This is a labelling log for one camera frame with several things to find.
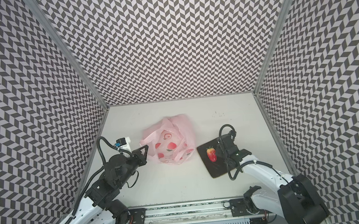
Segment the red yellow fake strawberry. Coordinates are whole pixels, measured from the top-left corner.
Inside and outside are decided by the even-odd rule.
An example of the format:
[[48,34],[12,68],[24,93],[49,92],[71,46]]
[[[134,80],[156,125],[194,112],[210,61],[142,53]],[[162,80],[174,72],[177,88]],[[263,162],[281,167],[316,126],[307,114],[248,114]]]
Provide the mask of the red yellow fake strawberry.
[[211,161],[211,162],[216,162],[217,161],[217,155],[216,155],[216,150],[215,148],[213,147],[210,147],[206,150],[206,154],[207,154],[207,157],[208,159]]

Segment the pink plastic bag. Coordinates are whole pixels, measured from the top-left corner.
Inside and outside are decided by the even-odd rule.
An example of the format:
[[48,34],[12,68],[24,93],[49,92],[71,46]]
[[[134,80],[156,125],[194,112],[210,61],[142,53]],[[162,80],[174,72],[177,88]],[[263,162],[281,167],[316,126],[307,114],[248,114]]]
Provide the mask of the pink plastic bag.
[[[165,117],[142,133],[140,146],[148,145],[148,159],[154,163],[180,165],[196,150],[194,127],[185,114]],[[170,142],[177,148],[168,151]]]

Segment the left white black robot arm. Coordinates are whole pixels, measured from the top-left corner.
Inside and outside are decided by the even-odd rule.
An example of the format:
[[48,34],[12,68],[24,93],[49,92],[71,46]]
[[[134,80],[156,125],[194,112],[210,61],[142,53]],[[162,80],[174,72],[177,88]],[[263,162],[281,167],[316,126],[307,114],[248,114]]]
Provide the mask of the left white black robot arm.
[[141,166],[147,163],[148,145],[112,156],[88,180],[81,200],[60,224],[130,224],[128,208],[118,200],[123,186]]

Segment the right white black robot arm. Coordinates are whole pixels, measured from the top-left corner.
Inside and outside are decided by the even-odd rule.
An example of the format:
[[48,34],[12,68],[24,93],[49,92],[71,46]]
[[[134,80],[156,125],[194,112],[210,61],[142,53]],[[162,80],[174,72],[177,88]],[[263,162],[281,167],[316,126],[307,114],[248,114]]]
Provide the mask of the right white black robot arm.
[[250,187],[243,194],[243,205],[250,214],[269,211],[282,217],[288,224],[321,224],[329,210],[307,176],[294,176],[276,170],[271,164],[260,161],[248,150],[240,150],[235,137],[226,134],[217,141],[230,180],[240,173],[258,179],[263,186]]

